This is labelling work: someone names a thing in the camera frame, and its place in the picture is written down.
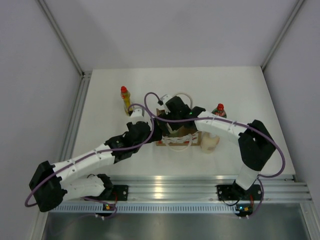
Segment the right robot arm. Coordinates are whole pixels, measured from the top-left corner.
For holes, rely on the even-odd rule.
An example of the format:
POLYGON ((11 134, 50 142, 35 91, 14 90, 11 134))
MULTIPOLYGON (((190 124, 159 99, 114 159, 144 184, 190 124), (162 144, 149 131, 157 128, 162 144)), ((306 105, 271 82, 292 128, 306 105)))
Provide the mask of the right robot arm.
POLYGON ((222 137, 239 147, 243 165, 232 184, 231 192, 239 199, 251 193, 257 176, 273 155, 276 147, 265 125, 254 120, 245 126, 215 115, 202 107, 190 108, 179 96, 164 95, 158 102, 164 113, 158 125, 165 135, 184 127, 222 137))

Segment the yellow dish soap bottle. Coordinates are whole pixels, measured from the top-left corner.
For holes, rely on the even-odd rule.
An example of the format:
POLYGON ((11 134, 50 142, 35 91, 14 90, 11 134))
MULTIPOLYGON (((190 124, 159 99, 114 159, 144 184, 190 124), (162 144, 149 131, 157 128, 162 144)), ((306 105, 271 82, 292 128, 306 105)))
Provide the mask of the yellow dish soap bottle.
POLYGON ((120 96, 123 100, 123 107, 125 113, 130 116, 132 113, 132 109, 130 108, 131 105, 131 94, 129 90, 125 86, 121 86, 120 88, 120 96))

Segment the green dish soap bottle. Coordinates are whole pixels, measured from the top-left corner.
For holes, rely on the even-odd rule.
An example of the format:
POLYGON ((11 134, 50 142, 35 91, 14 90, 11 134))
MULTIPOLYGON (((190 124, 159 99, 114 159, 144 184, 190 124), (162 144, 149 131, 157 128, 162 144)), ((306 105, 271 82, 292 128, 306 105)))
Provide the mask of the green dish soap bottle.
POLYGON ((222 103, 219 103, 211 113, 222 118, 227 118, 225 107, 222 103))

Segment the cream pump lotion bottle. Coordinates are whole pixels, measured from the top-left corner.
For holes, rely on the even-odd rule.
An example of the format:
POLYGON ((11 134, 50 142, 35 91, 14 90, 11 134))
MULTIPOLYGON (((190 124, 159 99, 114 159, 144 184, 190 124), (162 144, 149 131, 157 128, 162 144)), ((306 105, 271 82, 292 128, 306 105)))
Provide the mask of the cream pump lotion bottle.
POLYGON ((216 149, 219 141, 220 137, 218 135, 204 132, 200 143, 201 150, 206 154, 210 154, 216 149))

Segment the jute watermelon canvas bag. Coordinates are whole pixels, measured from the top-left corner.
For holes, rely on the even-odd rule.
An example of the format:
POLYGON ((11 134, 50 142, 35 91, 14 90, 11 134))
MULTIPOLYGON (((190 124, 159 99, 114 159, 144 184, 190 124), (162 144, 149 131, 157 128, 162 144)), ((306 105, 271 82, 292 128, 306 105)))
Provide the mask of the jute watermelon canvas bag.
POLYGON ((193 101, 186 104, 180 94, 164 95, 159 103, 164 109, 156 110, 156 123, 161 129, 162 139, 156 142, 157 146, 166 146, 172 151, 182 152, 191 146, 199 146, 201 132, 195 129, 192 122, 171 122, 192 118, 193 101))

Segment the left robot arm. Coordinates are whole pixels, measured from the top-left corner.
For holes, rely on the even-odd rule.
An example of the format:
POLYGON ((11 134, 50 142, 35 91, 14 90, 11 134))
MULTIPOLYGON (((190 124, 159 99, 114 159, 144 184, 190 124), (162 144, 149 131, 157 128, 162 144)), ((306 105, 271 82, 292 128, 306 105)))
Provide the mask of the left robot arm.
POLYGON ((157 123, 127 123, 127 131, 106 140, 93 150, 65 161, 44 161, 35 170, 30 182, 30 196, 42 213, 62 202, 88 197, 95 201, 109 199, 114 185, 104 173, 93 171, 130 158, 144 144, 160 141, 162 130, 157 123))

